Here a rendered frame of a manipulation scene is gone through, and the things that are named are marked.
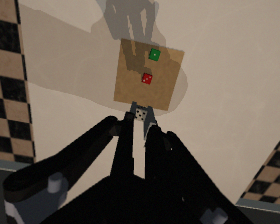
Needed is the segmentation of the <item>red die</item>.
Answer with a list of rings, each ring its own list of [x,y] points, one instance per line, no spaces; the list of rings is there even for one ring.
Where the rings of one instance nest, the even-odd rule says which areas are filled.
[[[142,77],[142,82],[146,83],[146,84],[150,84],[151,80],[152,80],[152,77],[153,77],[152,75],[144,73],[143,77]]]

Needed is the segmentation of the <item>tan square mat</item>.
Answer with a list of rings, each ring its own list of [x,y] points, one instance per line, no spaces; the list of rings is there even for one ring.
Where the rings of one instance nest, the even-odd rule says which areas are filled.
[[[158,61],[149,59],[152,48],[161,51]],[[121,38],[113,101],[168,111],[184,53]],[[153,76],[150,84],[144,73]]]

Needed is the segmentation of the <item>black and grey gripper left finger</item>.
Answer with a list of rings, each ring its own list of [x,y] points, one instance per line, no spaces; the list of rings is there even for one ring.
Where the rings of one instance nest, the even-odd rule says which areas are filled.
[[[132,224],[136,107],[132,101],[123,120],[107,116],[56,155],[10,174],[3,182],[7,223],[40,224],[56,212],[113,136],[119,136],[101,224]]]

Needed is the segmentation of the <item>beige die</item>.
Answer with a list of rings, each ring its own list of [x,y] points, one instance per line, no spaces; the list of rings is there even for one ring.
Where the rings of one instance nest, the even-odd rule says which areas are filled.
[[[135,120],[144,122],[145,118],[146,118],[146,115],[147,115],[147,107],[137,105]]]

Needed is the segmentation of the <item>green die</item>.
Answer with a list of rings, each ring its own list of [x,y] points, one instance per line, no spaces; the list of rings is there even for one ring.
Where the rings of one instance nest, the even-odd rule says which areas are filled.
[[[149,54],[149,59],[158,61],[160,53],[161,53],[161,51],[152,48],[150,51],[150,54]]]

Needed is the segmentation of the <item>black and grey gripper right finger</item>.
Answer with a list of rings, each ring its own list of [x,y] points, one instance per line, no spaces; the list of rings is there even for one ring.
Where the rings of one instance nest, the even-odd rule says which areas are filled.
[[[143,126],[145,178],[156,179],[159,224],[193,224],[188,207],[203,224],[254,224],[221,193],[178,136],[162,132],[151,106]]]

